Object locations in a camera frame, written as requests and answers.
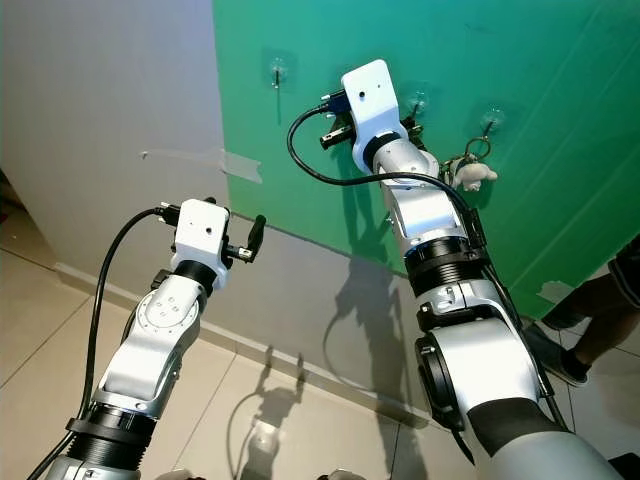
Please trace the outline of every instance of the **adhesive hook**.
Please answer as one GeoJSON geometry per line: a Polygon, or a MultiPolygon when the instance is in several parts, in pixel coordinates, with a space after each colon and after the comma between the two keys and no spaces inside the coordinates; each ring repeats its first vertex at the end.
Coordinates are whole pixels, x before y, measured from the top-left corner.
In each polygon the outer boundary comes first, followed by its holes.
{"type": "Polygon", "coordinates": [[[287,74],[287,68],[284,60],[280,57],[275,57],[269,65],[271,73],[271,86],[278,90],[284,82],[287,74]]]}
{"type": "Polygon", "coordinates": [[[428,104],[429,98],[427,97],[426,92],[416,90],[407,102],[407,107],[409,107],[409,111],[411,112],[411,118],[416,118],[418,115],[422,115],[422,113],[427,109],[428,104]]]}
{"type": "Polygon", "coordinates": [[[505,120],[506,115],[503,110],[498,107],[491,107],[485,112],[480,121],[483,136],[486,137],[490,132],[495,132],[502,126],[505,120]]]}

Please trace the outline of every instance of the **metal ring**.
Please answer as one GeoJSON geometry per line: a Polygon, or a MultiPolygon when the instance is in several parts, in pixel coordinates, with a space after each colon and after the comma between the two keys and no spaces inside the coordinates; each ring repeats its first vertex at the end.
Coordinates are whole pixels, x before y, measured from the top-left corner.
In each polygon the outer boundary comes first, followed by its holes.
{"type": "Polygon", "coordinates": [[[478,154],[476,155],[475,153],[472,154],[474,157],[476,157],[476,160],[482,160],[483,158],[485,158],[487,155],[489,155],[491,153],[491,142],[489,141],[489,137],[484,136],[484,137],[473,137],[471,140],[469,140],[467,142],[467,146],[464,149],[464,156],[468,157],[469,155],[471,155],[471,153],[469,152],[469,150],[471,149],[471,145],[473,145],[475,142],[480,142],[480,143],[484,143],[487,146],[487,151],[482,153],[482,154],[478,154]]]}

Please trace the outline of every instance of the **baseboard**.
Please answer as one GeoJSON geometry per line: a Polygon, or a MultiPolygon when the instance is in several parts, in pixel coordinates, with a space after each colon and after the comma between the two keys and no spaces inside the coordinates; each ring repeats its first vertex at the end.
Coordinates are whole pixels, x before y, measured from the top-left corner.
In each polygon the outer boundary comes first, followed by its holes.
{"type": "MultiPolygon", "coordinates": [[[[89,294],[94,293],[97,283],[96,277],[63,263],[56,263],[55,270],[63,283],[89,294]]],[[[123,308],[132,309],[142,297],[107,283],[104,298],[123,308]]],[[[261,364],[269,364],[274,370],[293,378],[303,378],[310,385],[406,425],[421,428],[430,420],[429,414],[423,410],[376,394],[355,382],[350,381],[349,384],[346,384],[331,372],[306,362],[302,358],[279,352],[269,345],[255,342],[209,322],[201,323],[200,338],[261,364]]]]}

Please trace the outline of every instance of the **robotic arm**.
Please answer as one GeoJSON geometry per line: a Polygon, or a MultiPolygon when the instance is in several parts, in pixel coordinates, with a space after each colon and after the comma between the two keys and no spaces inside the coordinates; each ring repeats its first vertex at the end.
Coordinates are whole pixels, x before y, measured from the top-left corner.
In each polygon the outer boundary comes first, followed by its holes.
{"type": "Polygon", "coordinates": [[[177,227],[173,272],[162,271],[158,288],[136,307],[88,410],[67,424],[74,438],[67,454],[53,462],[49,480],[140,478],[138,466],[182,356],[198,336],[209,296],[226,285],[233,258],[253,262],[262,244],[266,220],[258,216],[248,246],[229,245],[229,212],[213,200],[163,204],[158,211],[177,227]]]}
{"type": "Polygon", "coordinates": [[[452,431],[482,479],[620,478],[566,429],[548,380],[521,338],[478,215],[438,180],[438,161],[411,134],[417,126],[400,121],[385,62],[345,74],[342,85],[294,122],[289,152],[327,183],[380,182],[419,305],[424,336],[416,341],[416,355],[433,419],[452,431]],[[325,111],[336,114],[340,129],[322,137],[322,146],[351,139],[353,160],[366,177],[331,179],[297,155],[296,129],[325,111]],[[541,397],[550,400],[555,422],[539,409],[541,397]]]}

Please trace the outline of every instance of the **green screen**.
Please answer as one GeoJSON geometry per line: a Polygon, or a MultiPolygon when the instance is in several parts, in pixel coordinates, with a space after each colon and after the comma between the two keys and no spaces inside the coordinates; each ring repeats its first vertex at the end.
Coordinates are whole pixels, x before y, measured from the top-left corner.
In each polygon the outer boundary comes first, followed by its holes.
{"type": "MultiPolygon", "coordinates": [[[[417,120],[441,162],[481,133],[487,111],[504,112],[486,159],[499,178],[465,196],[523,313],[544,314],[544,283],[579,285],[640,228],[635,0],[219,1],[214,19],[225,148],[262,162],[262,184],[230,177],[237,212],[404,271],[379,187],[320,183],[285,145],[343,73],[382,58],[401,116],[425,92],[417,120]]],[[[297,150],[327,175],[360,175],[348,146],[321,149],[331,123],[305,123],[297,150]]]]}

